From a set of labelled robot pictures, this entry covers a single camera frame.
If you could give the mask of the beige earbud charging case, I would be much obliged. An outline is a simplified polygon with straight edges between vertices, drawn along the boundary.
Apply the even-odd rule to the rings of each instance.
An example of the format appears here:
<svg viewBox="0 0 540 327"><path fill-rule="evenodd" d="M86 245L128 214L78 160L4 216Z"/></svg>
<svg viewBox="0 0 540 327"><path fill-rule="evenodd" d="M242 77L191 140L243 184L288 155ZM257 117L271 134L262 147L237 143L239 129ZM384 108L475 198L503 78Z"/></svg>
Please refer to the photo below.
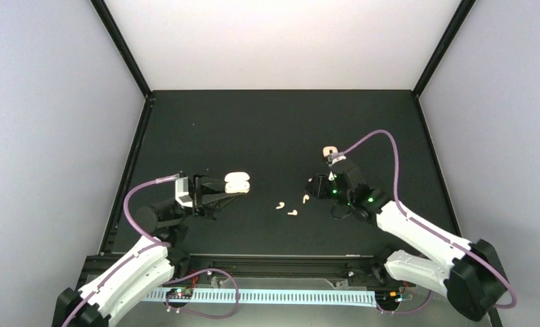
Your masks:
<svg viewBox="0 0 540 327"><path fill-rule="evenodd" d="M247 172L230 172L224 177L226 193L248 193L250 175Z"/></svg>

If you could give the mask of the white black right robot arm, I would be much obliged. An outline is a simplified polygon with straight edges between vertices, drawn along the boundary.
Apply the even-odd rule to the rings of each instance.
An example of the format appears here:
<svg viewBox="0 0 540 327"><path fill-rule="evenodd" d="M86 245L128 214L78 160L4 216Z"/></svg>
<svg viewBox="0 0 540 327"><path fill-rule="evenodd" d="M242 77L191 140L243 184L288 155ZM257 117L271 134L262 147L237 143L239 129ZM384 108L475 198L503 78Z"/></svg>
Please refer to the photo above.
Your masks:
<svg viewBox="0 0 540 327"><path fill-rule="evenodd" d="M347 215L368 222L416 249L418 256L396 250L371 263L369 274L378 285L392 280L411 282L445 297L465 318L481 320L511 289L495 248L475 243L430 223L402 204L397 196L368 185L357 164L344 156L327 156L329 172L309 178L305 191L333 200Z"/></svg>

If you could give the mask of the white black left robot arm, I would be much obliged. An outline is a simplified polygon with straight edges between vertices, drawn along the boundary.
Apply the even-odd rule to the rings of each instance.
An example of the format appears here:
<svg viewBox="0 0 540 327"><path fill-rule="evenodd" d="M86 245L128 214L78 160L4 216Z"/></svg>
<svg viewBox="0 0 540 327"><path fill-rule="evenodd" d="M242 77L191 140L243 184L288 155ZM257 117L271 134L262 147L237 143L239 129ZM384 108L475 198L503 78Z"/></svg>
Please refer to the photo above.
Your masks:
<svg viewBox="0 0 540 327"><path fill-rule="evenodd" d="M141 227L130 212L132 196L146 187L174 184L174 197L161 206L149 206L151 225ZM53 326L116 326L150 293L162 286L197 281L202 274L230 274L218 268L191 271L190 256L180 248L189 217L213 214L250 191L246 172L230 172L224 178L196 174L156 178L135 186L123 201L127 222L139 233L136 243L104 272L76 289L58 296Z"/></svg>

